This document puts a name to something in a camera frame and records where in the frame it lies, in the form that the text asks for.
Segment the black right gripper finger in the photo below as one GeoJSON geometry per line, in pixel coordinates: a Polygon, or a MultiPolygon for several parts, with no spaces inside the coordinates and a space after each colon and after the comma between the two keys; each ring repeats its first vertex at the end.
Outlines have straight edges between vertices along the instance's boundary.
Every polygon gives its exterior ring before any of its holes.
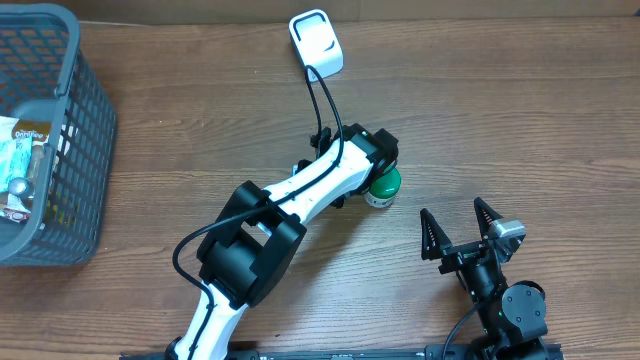
{"type": "Polygon", "coordinates": [[[474,210],[480,235],[482,238],[486,238],[492,223],[495,220],[502,219],[502,216],[491,208],[481,197],[476,197],[474,199],[474,210]]]}
{"type": "Polygon", "coordinates": [[[420,211],[421,222],[421,258],[423,260],[440,259],[452,247],[452,242],[426,209],[420,211]]]}

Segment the green lid white jar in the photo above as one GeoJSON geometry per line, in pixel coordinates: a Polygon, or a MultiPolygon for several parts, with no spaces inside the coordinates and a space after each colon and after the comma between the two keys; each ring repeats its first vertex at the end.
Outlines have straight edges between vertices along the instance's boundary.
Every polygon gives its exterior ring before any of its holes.
{"type": "Polygon", "coordinates": [[[400,172],[394,168],[384,176],[375,180],[365,193],[365,201],[372,207],[385,208],[393,204],[400,190],[402,178],[400,172]]]}

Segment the yellow bottle with silver cap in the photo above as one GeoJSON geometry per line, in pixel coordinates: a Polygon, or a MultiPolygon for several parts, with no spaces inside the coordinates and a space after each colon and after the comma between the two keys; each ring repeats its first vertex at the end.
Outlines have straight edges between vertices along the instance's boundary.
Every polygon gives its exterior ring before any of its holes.
{"type": "Polygon", "coordinates": [[[20,199],[29,199],[34,196],[34,185],[27,178],[16,177],[9,182],[8,192],[20,199]]]}

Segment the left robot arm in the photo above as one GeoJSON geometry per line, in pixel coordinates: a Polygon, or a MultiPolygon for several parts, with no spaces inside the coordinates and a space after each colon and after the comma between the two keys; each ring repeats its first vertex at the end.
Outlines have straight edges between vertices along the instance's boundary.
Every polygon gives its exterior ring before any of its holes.
{"type": "Polygon", "coordinates": [[[201,295],[186,334],[167,346],[163,358],[226,358],[243,313],[282,279],[307,224],[325,208],[367,191],[397,161],[398,143],[384,129],[345,126],[292,177],[264,189],[241,184],[214,223],[186,238],[203,239],[196,251],[198,275],[180,273],[201,295]]]}

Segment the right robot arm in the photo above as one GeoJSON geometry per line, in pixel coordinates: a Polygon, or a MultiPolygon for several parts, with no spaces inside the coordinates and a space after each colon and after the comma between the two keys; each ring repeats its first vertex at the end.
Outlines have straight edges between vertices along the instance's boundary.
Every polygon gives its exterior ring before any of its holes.
{"type": "Polygon", "coordinates": [[[507,219],[482,198],[474,200],[478,241],[455,245],[427,209],[420,211],[421,258],[439,260],[441,274],[453,273],[473,307],[454,325],[440,350],[443,359],[549,359],[543,341],[546,293],[534,281],[508,284],[502,266],[526,237],[518,219],[507,219]],[[478,315],[484,334],[455,350],[452,342],[462,325],[478,315]]]}

